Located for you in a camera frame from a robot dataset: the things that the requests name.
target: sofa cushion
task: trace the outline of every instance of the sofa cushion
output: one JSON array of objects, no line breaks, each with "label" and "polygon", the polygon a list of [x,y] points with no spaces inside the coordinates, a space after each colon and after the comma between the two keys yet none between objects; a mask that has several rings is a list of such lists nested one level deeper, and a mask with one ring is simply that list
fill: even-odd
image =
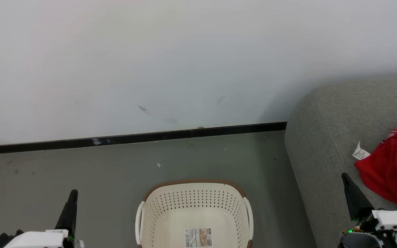
[{"label": "sofa cushion", "polygon": [[347,172],[373,206],[397,205],[362,183],[356,159],[372,152],[397,127],[397,77],[338,83],[307,95],[293,111],[285,144],[318,248],[336,247],[350,221],[341,173]]}]

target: clothing tag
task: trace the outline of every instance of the clothing tag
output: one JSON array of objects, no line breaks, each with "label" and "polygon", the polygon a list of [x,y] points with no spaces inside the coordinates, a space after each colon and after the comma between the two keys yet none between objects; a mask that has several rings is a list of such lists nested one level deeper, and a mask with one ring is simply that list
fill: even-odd
[{"label": "clothing tag", "polygon": [[370,156],[370,153],[368,153],[366,150],[361,149],[361,140],[358,142],[358,146],[355,149],[355,152],[353,153],[353,157],[356,157],[359,160],[363,160],[366,157]]},{"label": "clothing tag", "polygon": [[60,233],[63,233],[63,237],[64,238],[68,237],[68,230],[66,230],[66,229],[45,230],[45,232],[46,233],[48,233],[48,232],[49,233],[53,233],[53,232],[54,233],[56,233],[56,232],[59,233],[60,232]]},{"label": "clothing tag", "polygon": [[208,247],[212,248],[211,228],[191,228],[184,232],[185,248]]}]

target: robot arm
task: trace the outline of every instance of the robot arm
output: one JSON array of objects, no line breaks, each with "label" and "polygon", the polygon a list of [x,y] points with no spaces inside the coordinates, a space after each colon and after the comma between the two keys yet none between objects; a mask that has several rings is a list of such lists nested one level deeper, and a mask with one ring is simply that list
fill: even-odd
[{"label": "robot arm", "polygon": [[82,240],[74,241],[78,191],[72,190],[55,229],[45,232],[22,232],[0,235],[0,248],[83,248]]},{"label": "robot arm", "polygon": [[397,211],[375,210],[347,173],[342,173],[350,219],[357,225],[345,231],[339,248],[397,248]]}]

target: white plastic basket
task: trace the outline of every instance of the white plastic basket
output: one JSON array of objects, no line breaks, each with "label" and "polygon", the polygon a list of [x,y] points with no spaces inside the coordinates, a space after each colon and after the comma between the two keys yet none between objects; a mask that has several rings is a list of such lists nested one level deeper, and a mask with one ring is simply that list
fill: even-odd
[{"label": "white plastic basket", "polygon": [[138,248],[250,248],[254,220],[235,183],[178,180],[147,192],[137,209],[135,232]]}]

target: basket label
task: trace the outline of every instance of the basket label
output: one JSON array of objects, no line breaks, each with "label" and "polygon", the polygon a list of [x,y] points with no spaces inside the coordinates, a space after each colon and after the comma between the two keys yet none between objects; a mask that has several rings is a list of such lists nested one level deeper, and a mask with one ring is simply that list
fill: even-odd
[{"label": "basket label", "polygon": [[211,228],[185,229],[185,247],[212,247]]}]

